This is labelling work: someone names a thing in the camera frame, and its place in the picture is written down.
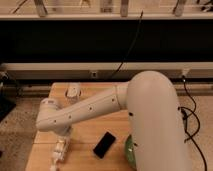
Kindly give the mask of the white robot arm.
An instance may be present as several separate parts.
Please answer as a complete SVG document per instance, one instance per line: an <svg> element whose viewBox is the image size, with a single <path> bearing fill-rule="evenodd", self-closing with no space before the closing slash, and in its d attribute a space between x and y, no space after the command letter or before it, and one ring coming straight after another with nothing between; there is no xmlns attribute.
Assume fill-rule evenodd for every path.
<svg viewBox="0 0 213 171"><path fill-rule="evenodd" d="M162 73L143 71L69 107L41 101L36 127L62 133L72 124L128 112L137 171L192 171L181 105L172 82Z"/></svg>

